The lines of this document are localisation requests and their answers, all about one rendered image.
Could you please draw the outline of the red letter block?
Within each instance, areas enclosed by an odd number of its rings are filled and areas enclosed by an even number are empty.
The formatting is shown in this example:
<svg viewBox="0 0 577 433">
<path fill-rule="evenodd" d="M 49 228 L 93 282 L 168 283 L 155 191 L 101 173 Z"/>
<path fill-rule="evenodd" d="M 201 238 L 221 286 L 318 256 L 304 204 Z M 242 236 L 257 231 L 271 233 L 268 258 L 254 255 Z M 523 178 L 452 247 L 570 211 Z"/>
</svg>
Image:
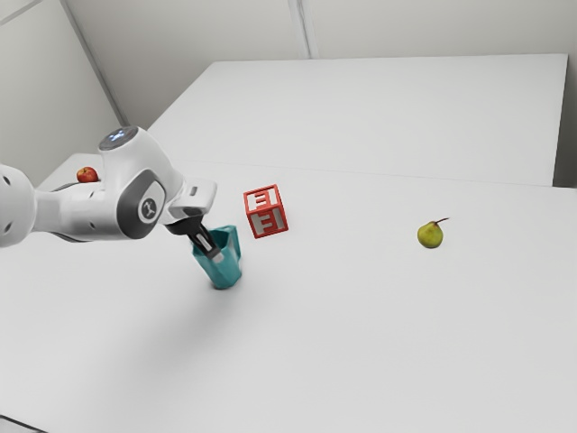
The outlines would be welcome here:
<svg viewBox="0 0 577 433">
<path fill-rule="evenodd" d="M 255 239 L 289 230 L 285 209 L 276 184 L 245 191 L 243 204 Z"/>
</svg>

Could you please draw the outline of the teal faceted mug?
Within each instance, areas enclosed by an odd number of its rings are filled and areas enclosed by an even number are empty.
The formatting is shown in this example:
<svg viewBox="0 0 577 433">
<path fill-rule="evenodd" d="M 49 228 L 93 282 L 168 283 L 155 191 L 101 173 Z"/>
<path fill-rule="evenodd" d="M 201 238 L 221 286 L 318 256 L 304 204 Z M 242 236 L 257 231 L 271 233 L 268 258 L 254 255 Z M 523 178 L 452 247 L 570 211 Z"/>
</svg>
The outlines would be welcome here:
<svg viewBox="0 0 577 433">
<path fill-rule="evenodd" d="M 215 243 L 217 254 L 209 258 L 198 244 L 193 244 L 193 256 L 206 272 L 213 285 L 219 289 L 233 287 L 241 278 L 241 247 L 236 226 L 221 226 L 209 230 Z"/>
</svg>

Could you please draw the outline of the green pear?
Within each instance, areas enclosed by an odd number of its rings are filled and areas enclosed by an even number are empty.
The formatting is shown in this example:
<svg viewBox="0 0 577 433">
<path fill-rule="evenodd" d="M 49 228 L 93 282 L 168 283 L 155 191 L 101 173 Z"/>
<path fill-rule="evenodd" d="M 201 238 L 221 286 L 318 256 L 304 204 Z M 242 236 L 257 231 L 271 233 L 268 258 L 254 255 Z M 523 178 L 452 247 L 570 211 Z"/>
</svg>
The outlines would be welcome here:
<svg viewBox="0 0 577 433">
<path fill-rule="evenodd" d="M 444 232 L 440 224 L 448 220 L 448 217 L 436 221 L 430 221 L 417 230 L 417 240 L 425 248 L 433 249 L 441 245 L 444 240 Z"/>
</svg>

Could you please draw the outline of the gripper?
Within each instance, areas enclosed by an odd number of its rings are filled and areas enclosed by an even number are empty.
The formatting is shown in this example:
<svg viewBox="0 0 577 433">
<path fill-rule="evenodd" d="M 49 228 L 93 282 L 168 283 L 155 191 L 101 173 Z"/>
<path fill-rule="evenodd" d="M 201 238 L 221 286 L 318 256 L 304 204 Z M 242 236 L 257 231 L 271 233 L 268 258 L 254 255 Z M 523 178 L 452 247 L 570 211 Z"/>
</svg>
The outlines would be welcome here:
<svg viewBox="0 0 577 433">
<path fill-rule="evenodd" d="M 214 237 L 202 225 L 202 219 L 202 215 L 190 216 L 168 224 L 166 228 L 174 235 L 188 235 L 194 253 L 212 263 L 220 263 L 224 259 L 224 255 Z"/>
</svg>

